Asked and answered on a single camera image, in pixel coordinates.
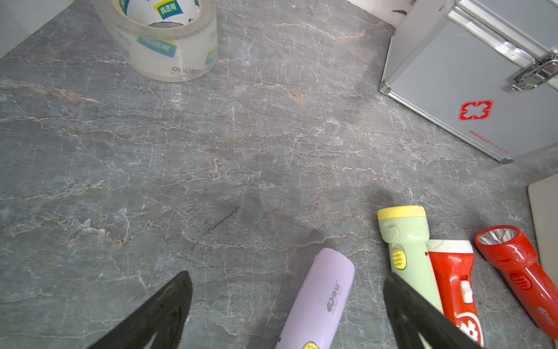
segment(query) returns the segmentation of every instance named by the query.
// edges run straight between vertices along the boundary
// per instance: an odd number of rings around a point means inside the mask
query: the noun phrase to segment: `dark stain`
[[[79,231],[75,231],[73,232],[69,237],[68,237],[68,243],[73,243],[75,242],[79,237]]]
[[[227,216],[225,218],[221,219],[219,222],[217,222],[214,225],[212,225],[211,227],[209,227],[209,229],[207,230],[207,233],[210,233],[210,232],[214,231],[218,226],[223,224],[223,222],[228,220],[233,214],[235,214],[238,211],[239,208],[240,208],[240,206],[237,206],[234,210],[232,210],[232,212],[227,214]]]

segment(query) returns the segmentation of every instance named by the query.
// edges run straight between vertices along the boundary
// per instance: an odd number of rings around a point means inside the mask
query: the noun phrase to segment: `flashlight lens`
[[[517,235],[513,229],[500,228],[487,231],[479,238],[479,242],[484,245],[499,245],[508,242]]]

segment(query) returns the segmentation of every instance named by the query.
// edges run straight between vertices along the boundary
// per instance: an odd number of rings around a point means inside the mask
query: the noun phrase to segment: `metal latch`
[[[558,53],[551,52],[523,68],[513,80],[517,92],[529,91],[558,75]]]

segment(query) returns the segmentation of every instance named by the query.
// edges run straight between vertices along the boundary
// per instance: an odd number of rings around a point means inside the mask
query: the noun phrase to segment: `red cross logo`
[[[459,119],[461,121],[487,119],[490,116],[493,105],[493,101],[463,103],[461,105],[461,114],[459,114]]]

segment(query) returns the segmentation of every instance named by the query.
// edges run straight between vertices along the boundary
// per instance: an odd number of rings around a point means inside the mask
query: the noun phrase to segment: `yellow button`
[[[391,258],[393,259],[393,264],[399,270],[403,270],[407,266],[407,257],[405,257],[403,251],[393,250],[393,252],[391,252]]]
[[[302,349],[319,349],[316,343],[308,342]]]

